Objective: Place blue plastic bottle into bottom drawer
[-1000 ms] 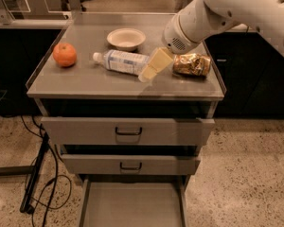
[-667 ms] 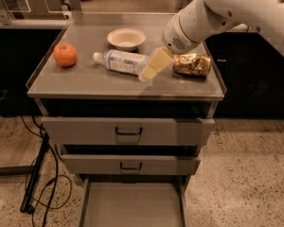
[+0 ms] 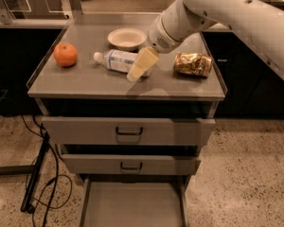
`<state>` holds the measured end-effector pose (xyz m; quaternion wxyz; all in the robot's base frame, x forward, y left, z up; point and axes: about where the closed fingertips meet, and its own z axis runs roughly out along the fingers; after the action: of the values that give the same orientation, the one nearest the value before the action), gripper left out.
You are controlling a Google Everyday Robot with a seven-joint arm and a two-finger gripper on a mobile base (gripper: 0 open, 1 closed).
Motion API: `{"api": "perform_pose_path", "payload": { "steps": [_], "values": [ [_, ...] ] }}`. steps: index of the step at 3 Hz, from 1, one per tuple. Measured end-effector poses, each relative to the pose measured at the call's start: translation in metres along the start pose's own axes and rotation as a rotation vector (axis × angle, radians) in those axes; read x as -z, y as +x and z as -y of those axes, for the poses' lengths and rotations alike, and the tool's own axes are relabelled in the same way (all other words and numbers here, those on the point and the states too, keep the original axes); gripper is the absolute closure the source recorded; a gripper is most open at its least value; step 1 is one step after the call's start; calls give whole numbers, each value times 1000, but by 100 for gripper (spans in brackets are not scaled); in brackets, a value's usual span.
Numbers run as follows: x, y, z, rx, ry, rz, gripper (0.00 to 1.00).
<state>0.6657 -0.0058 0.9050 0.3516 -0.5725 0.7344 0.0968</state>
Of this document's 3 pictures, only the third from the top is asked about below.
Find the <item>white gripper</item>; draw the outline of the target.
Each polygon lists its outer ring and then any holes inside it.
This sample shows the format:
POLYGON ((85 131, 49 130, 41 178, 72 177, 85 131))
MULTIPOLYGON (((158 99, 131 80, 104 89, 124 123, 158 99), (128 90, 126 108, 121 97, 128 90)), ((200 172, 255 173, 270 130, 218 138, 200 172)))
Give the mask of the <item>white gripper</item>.
POLYGON ((151 24, 148 40, 153 48, 144 47, 138 52, 127 79, 139 80, 157 63, 159 53, 171 52, 190 35, 214 25, 215 22, 191 12, 183 0, 175 0, 151 24))

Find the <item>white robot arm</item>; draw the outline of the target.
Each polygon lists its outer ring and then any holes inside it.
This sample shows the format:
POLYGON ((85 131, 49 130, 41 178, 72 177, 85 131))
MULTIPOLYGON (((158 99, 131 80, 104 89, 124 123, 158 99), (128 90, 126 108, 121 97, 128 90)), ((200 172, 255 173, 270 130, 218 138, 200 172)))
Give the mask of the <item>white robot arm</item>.
POLYGON ((129 75, 138 80, 159 55, 194 33, 222 24, 284 80, 284 11, 259 0, 175 0, 151 24, 150 45, 141 49, 129 75))

